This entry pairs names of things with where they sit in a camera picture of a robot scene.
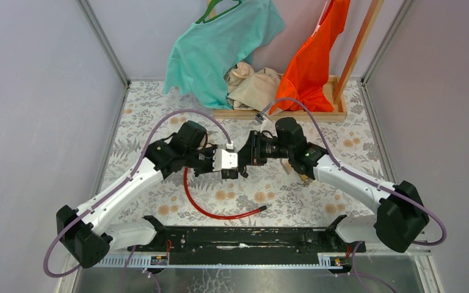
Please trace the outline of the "black padlock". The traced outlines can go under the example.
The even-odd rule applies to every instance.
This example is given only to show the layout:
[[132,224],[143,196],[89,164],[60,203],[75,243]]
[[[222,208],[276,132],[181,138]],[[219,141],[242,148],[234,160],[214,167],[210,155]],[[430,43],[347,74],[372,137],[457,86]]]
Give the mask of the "black padlock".
[[239,173],[236,169],[222,169],[221,172],[222,179],[238,179]]

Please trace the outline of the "red cable lock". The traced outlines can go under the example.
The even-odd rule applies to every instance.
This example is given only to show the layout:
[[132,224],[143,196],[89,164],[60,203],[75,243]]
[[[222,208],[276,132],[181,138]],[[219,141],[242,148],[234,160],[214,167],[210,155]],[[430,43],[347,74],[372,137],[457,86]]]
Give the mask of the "red cable lock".
[[265,196],[251,198],[244,179],[221,179],[220,175],[195,176],[187,168],[183,186],[190,204],[202,215],[223,221],[234,221],[260,214],[271,207]]

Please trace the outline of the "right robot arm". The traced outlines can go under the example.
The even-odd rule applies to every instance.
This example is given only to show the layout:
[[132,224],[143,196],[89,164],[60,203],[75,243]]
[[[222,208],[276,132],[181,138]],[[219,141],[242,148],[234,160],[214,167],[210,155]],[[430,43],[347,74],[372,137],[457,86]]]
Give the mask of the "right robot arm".
[[276,135],[251,131],[238,151],[238,171],[247,177],[249,165],[261,166],[268,159],[287,159],[300,175],[336,187],[364,204],[373,213],[352,217],[343,215],[331,224],[327,246],[341,251],[354,242],[381,243],[404,253],[429,223],[429,216],[416,187],[403,181],[381,181],[357,169],[337,162],[326,148],[308,142],[294,118],[281,118],[275,124]]

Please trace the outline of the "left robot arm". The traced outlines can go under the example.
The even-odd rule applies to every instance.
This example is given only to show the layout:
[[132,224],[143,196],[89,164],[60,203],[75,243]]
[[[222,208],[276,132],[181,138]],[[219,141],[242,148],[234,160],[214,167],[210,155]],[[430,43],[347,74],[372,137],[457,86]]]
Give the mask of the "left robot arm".
[[114,219],[138,195],[183,168],[199,173],[222,172],[237,178],[238,154],[233,145],[203,147],[206,129],[185,122],[168,138],[150,143],[140,164],[125,173],[112,187],[72,209],[63,206],[56,214],[59,241],[83,268],[98,264],[110,251],[144,245],[159,250],[165,242],[164,227],[154,217],[114,224]]

